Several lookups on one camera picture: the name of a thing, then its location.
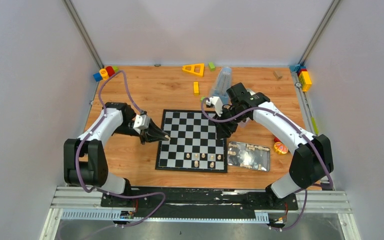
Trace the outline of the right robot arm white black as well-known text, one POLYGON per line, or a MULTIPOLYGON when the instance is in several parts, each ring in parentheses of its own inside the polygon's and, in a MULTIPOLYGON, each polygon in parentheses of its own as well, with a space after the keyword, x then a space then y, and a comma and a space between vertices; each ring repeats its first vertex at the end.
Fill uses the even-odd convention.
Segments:
POLYGON ((225 108, 220 97, 212 96, 202 103, 213 106, 216 112, 212 121, 218 139, 229 138, 240 122, 255 121, 269 130, 290 153, 292 160, 288 173, 266 187, 266 204, 278 209, 286 197, 307 189, 324 177, 330 181, 334 170, 330 139, 305 130, 283 114, 268 96, 253 92, 240 82, 226 91, 230 107, 225 108))

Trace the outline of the folding chess board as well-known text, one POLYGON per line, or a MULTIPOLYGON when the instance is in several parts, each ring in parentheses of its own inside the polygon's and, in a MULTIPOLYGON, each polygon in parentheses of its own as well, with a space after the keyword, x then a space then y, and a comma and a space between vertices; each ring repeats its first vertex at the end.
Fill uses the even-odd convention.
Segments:
POLYGON ((216 138, 215 123, 199 110, 164 109, 161 129, 169 134, 170 140, 161 141, 156 155, 156 170, 227 173, 227 139, 216 138))

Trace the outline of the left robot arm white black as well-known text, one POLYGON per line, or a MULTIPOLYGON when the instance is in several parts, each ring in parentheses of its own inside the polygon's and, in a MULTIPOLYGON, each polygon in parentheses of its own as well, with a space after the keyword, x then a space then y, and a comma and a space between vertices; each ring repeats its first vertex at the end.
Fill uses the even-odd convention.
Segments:
POLYGON ((133 201, 130 181, 109 172, 104 152, 114 134, 138 137, 141 144, 170 140, 145 111, 136 114, 127 103, 107 102, 87 131, 64 142, 63 177, 67 184, 113 193, 115 202, 126 207, 133 201))

